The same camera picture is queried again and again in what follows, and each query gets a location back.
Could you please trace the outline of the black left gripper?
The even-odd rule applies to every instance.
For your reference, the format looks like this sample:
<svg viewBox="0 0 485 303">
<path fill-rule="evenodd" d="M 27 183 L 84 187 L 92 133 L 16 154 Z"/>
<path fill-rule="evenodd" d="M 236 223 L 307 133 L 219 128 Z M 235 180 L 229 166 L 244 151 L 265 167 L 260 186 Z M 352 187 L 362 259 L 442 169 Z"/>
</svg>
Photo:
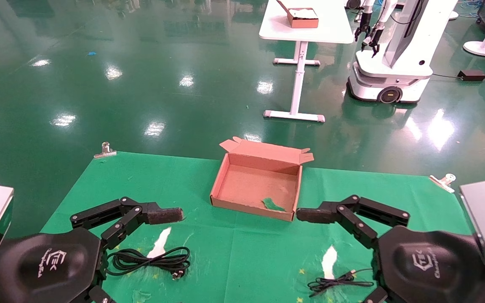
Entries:
<svg viewBox="0 0 485 303">
<path fill-rule="evenodd" d="M 115 303 L 103 289 L 107 253 L 77 228 L 0 244 L 0 303 Z"/>
</svg>

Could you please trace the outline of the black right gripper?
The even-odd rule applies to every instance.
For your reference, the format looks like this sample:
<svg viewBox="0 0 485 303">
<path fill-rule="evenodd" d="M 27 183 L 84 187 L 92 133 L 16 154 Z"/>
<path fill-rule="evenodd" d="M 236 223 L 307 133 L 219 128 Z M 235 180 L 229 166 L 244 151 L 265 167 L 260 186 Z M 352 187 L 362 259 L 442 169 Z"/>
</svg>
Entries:
<svg viewBox="0 0 485 303">
<path fill-rule="evenodd" d="M 375 280 L 363 303 L 485 303 L 485 262 L 471 235 L 396 226 L 376 241 Z"/>
</svg>

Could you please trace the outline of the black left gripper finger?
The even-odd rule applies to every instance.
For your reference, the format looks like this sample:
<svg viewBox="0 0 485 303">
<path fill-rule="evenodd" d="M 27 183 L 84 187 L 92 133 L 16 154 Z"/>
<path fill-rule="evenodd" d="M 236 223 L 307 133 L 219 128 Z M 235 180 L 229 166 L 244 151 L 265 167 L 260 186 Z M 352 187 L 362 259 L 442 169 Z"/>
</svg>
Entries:
<svg viewBox="0 0 485 303">
<path fill-rule="evenodd" d="M 114 222 L 101 234 L 102 247 L 115 249 L 142 224 L 151 226 L 183 220 L 179 207 L 161 208 L 156 202 L 139 203 L 122 197 L 71 215 L 72 227 L 92 229 Z"/>
</svg>

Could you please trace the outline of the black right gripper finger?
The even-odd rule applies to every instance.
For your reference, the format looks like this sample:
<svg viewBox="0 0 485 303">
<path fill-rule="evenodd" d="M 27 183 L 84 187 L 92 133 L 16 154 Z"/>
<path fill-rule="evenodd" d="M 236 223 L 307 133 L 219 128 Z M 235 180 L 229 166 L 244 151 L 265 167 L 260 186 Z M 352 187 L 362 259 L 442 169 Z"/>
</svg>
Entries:
<svg viewBox="0 0 485 303">
<path fill-rule="evenodd" d="M 323 201 L 318 208 L 296 210 L 299 221 L 321 224 L 339 223 L 366 249 L 374 249 L 378 234 L 359 218 L 360 215 L 391 228 L 407 226 L 410 220 L 410 214 L 406 211 L 355 194 L 340 202 Z"/>
</svg>

